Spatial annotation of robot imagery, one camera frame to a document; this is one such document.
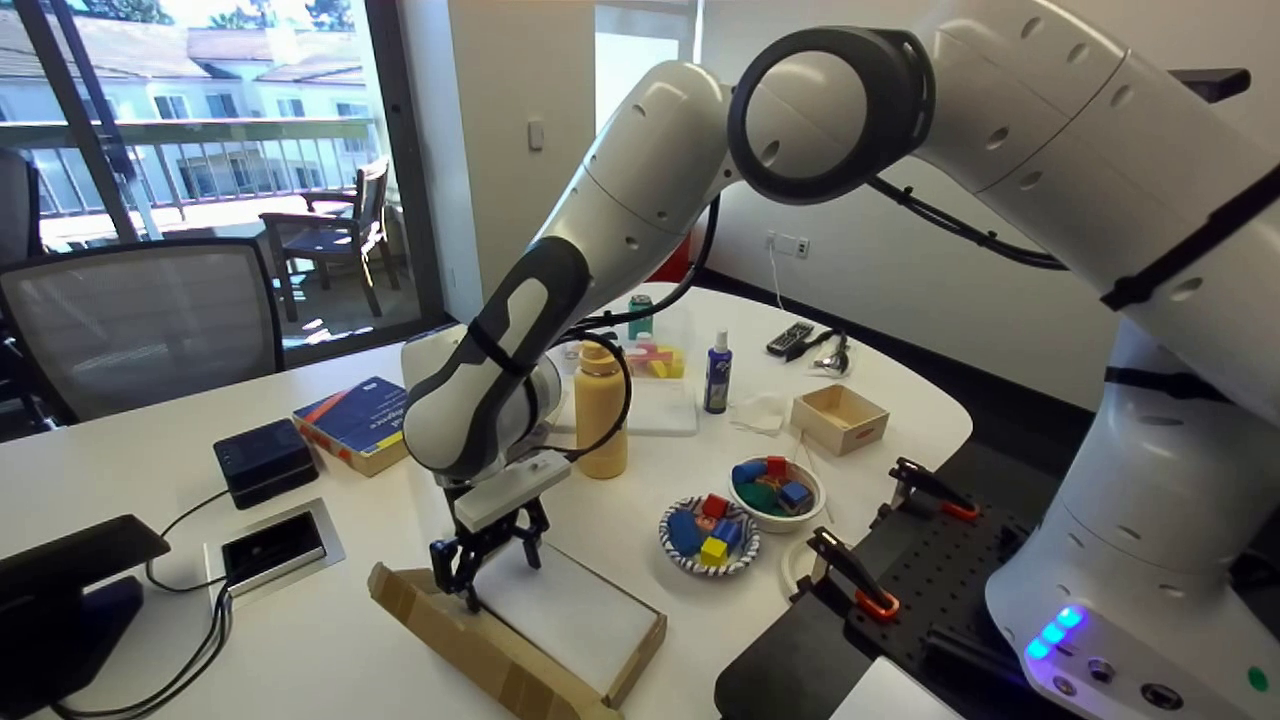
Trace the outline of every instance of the chair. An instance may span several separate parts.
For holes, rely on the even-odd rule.
[[[40,242],[40,171],[11,148],[0,148],[0,267],[44,256]],[[21,350],[11,347],[11,326],[0,310],[0,402],[11,418],[11,400],[21,415],[40,415]]]
[[[0,305],[40,388],[94,418],[282,369],[254,242],[126,242],[0,270]]]
[[[0,148],[0,267],[44,256],[40,171],[21,150]]]
[[[289,320],[296,320],[293,276],[289,276],[293,258],[312,258],[321,287],[329,287],[329,270],[331,270],[329,263],[358,263],[368,310],[377,320],[384,317],[377,287],[374,287],[374,263],[368,263],[374,251],[381,251],[393,287],[402,287],[398,267],[393,267],[393,251],[389,251],[389,233],[381,224],[384,195],[389,195],[389,162],[381,161],[381,162],[358,168],[358,192],[306,192],[308,210],[265,210],[260,214],[269,229],[277,276],[285,282],[285,317]]]

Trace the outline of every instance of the small wooden box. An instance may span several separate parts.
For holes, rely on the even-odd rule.
[[[873,444],[883,434],[883,424],[888,413],[843,384],[817,388],[793,402],[798,434],[831,456]]]

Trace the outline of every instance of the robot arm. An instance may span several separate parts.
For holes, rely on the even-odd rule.
[[[1226,586],[1226,564],[1280,498],[1278,154],[1053,0],[952,0],[938,16],[916,30],[783,34],[738,91],[689,62],[657,66],[483,310],[406,347],[409,450],[452,498],[505,486],[497,468],[558,397],[539,354],[642,282],[730,181],[820,204],[919,154],[1142,326],[1116,350],[1127,375],[1211,388],[1108,393],[1044,529],[990,579],[1026,675],[1084,716],[1152,695],[1196,716],[1280,716],[1280,698],[1234,684],[1280,675],[1280,648]],[[537,492],[510,492],[474,530],[497,522],[510,541]],[[1038,632],[1064,596],[1094,629],[1079,656],[1150,678],[1142,691],[1094,691],[1084,666],[1044,663]]]
[[[446,486],[505,464],[537,393],[521,384],[590,310],[635,287],[730,181],[730,91],[701,66],[661,62],[594,142],[560,204],[463,331],[406,347],[412,461]]]

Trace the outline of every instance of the smartphone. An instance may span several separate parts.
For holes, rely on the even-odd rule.
[[[811,335],[811,325],[793,325],[777,339],[767,339],[767,354],[793,354]]]

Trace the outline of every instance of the bowl of colored pieces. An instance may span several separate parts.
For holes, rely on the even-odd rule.
[[[762,554],[762,530],[726,494],[693,494],[664,519],[664,553],[693,574],[738,574]]]
[[[732,468],[732,492],[765,530],[798,530],[826,506],[826,486],[783,456],[755,456]]]

